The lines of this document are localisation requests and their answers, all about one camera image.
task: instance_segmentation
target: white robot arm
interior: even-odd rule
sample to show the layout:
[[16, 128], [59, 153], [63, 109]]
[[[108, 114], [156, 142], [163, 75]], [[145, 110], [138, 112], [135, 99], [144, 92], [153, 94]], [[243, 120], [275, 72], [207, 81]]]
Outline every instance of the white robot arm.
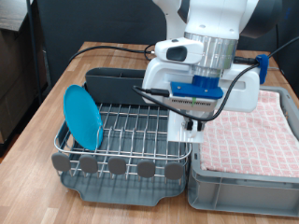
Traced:
[[[148, 90], [146, 93], [153, 89], [163, 91], [162, 94], [155, 92], [151, 99], [186, 115], [184, 118], [170, 111], [169, 141], [202, 143], [204, 125], [201, 120], [213, 117], [229, 86], [249, 68], [233, 63], [240, 33], [257, 37], [271, 29], [278, 21], [275, 17], [281, 9], [281, 0], [154, 1], [165, 14], [175, 13], [186, 1], [190, 7], [188, 16], [183, 18], [187, 22], [184, 34], [182, 25], [176, 25], [179, 16], [172, 14], [169, 20], [166, 16], [168, 39], [156, 44], [157, 58], [148, 65], [142, 89]], [[266, 25], [259, 29], [263, 22]], [[179, 34], [180, 38], [171, 38]], [[257, 105], [259, 75], [260, 68], [254, 68], [242, 76], [235, 83], [224, 109], [251, 112]], [[198, 119], [186, 119], [191, 116]]]

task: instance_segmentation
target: blue bracket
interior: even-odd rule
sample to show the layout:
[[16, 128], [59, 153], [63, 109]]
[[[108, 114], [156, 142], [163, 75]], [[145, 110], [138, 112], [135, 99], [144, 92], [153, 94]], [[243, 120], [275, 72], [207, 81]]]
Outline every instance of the blue bracket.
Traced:
[[267, 77], [268, 67], [269, 67], [269, 58], [265, 54], [260, 54], [256, 56], [256, 61], [260, 63], [259, 68], [261, 68], [260, 72], [260, 84], [264, 84], [265, 78]]

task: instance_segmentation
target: towel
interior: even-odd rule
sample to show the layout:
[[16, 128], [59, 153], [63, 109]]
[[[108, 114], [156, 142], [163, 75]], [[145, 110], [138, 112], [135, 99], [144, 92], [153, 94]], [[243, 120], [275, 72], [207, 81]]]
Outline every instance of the towel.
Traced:
[[260, 91], [253, 112], [223, 111], [208, 122], [200, 157], [202, 170], [299, 177], [299, 143], [279, 93]]

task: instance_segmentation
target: gray plastic tray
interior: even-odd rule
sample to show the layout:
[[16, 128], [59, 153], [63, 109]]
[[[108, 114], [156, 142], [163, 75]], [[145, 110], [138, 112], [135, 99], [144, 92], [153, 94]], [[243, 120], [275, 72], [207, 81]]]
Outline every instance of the gray plastic tray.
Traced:
[[[299, 113], [289, 93], [278, 87], [261, 90], [280, 94], [281, 108], [298, 138]], [[196, 146], [192, 148], [191, 167], [188, 201], [196, 209], [299, 216], [299, 178], [203, 171]]]

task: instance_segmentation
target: blue dish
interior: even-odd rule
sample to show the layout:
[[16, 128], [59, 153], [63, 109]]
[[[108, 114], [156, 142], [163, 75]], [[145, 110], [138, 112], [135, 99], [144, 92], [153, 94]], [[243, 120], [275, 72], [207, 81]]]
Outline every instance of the blue dish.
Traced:
[[103, 140], [103, 125], [99, 110], [89, 93], [78, 85], [67, 88], [64, 94], [64, 116], [69, 131], [84, 148], [95, 150]]

